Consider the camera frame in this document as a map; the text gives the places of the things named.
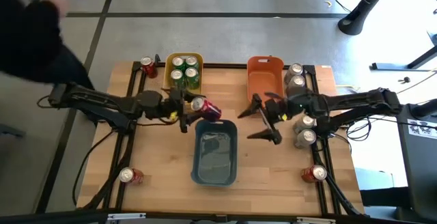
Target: wooden tabletop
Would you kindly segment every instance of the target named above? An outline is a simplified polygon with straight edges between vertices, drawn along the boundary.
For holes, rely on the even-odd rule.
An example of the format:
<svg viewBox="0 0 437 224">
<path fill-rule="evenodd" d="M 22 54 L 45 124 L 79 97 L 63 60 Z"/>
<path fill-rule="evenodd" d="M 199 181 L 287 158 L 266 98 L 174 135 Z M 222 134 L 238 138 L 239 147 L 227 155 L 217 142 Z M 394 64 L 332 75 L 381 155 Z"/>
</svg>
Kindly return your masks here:
<svg viewBox="0 0 437 224">
<path fill-rule="evenodd" d="M 115 66 L 108 88 L 110 94 L 126 95 L 131 68 L 132 62 L 122 62 Z M 160 90 L 164 69 L 159 68 L 158 72 L 155 79 L 146 80 L 145 89 Z M 316 73 L 320 93 L 336 95 L 332 69 L 329 66 L 316 66 Z M 280 145 L 264 140 L 246 139 L 248 135 L 265 129 L 259 117 L 246 117 L 241 120 L 236 118 L 249 104 L 246 70 L 205 68 L 202 78 L 203 94 L 222 109 L 222 119 L 231 120 L 238 128 L 236 181 L 230 187 L 218 188 L 200 186 L 191 180 L 195 124 L 188 128 L 186 134 L 182 134 L 179 126 L 176 125 L 138 127 L 130 166 L 142 170 L 145 181 L 140 186 L 126 187 L 123 210 L 321 215 L 315 185 L 305 183 L 300 178 L 300 170 L 310 167 L 313 161 L 310 149 L 298 150 L 293 146 L 296 137 L 292 132 L 294 121 L 277 125 L 283 136 Z M 140 122 L 156 123 L 157 121 L 142 118 Z M 109 131 L 110 128 L 106 124 L 99 124 L 94 143 Z M 88 203 L 107 179 L 116 137 L 116 135 L 109 137 L 89 157 L 78 206 Z M 336 181 L 355 208 L 363 212 L 349 147 L 339 139 L 330 139 L 329 143 Z M 111 206 L 115 205 L 118 184 L 117 180 Z M 327 183 L 325 183 L 325 191 L 328 210 L 333 212 Z"/>
</svg>

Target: concrete floor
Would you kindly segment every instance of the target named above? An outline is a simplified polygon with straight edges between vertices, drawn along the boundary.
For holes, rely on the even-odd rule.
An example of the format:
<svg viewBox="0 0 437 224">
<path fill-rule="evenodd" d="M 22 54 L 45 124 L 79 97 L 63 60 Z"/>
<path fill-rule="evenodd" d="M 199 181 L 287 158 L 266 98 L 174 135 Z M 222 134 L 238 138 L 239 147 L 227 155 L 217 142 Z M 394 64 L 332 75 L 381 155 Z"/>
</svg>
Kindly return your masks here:
<svg viewBox="0 0 437 224">
<path fill-rule="evenodd" d="M 105 2 L 68 1 L 72 12 L 101 12 Z M 325 1 L 333 2 L 333 6 L 328 7 Z M 340 1 L 353 9 L 360 0 Z M 174 52 L 194 51 L 201 53 L 207 62 L 245 63 L 254 55 L 275 55 L 287 64 L 330 65 L 338 84 L 359 85 L 367 91 L 386 83 L 384 87 L 399 90 L 404 86 L 397 80 L 405 73 L 370 72 L 368 65 L 375 61 L 407 63 L 433 46 L 422 23 L 423 11 L 419 12 L 417 7 L 421 3 L 420 0 L 381 0 L 359 36 L 341 33 L 336 27 L 338 19 L 334 18 L 106 18 L 94 58 L 90 59 L 89 75 L 96 88 L 104 91 L 117 61 L 134 61 L 155 53 L 165 58 Z M 333 0 L 112 0 L 109 11 L 347 13 Z M 98 17 L 70 17 L 61 23 L 66 44 L 83 61 L 87 58 L 98 21 Z M 435 65 L 436 60 L 427 66 L 434 68 Z M 412 74 L 412 81 L 425 75 Z M 19 141 L 13 138 L 0 140 L 0 215 L 27 214 L 34 211 L 38 202 L 66 111 L 37 108 L 36 100 L 50 92 L 49 86 L 4 74 L 0 79 L 0 123 L 27 133 Z M 403 96 L 401 101 L 427 99 L 421 98 Z M 385 126 L 390 125 L 394 128 L 387 133 Z M 376 127 L 371 134 L 375 143 L 381 140 L 381 135 L 397 136 L 395 124 L 381 125 L 379 132 Z M 74 209 L 72 183 L 93 137 L 94 126 L 78 114 L 48 211 Z M 388 141 L 384 148 L 397 152 L 399 141 Z M 352 144 L 355 166 L 395 172 L 400 178 L 397 185 L 404 185 L 401 156 L 393 156 L 395 165 L 386 164 L 386 154 L 378 154 L 376 158 L 379 159 L 369 162 L 371 145 L 372 142 Z"/>
</svg>

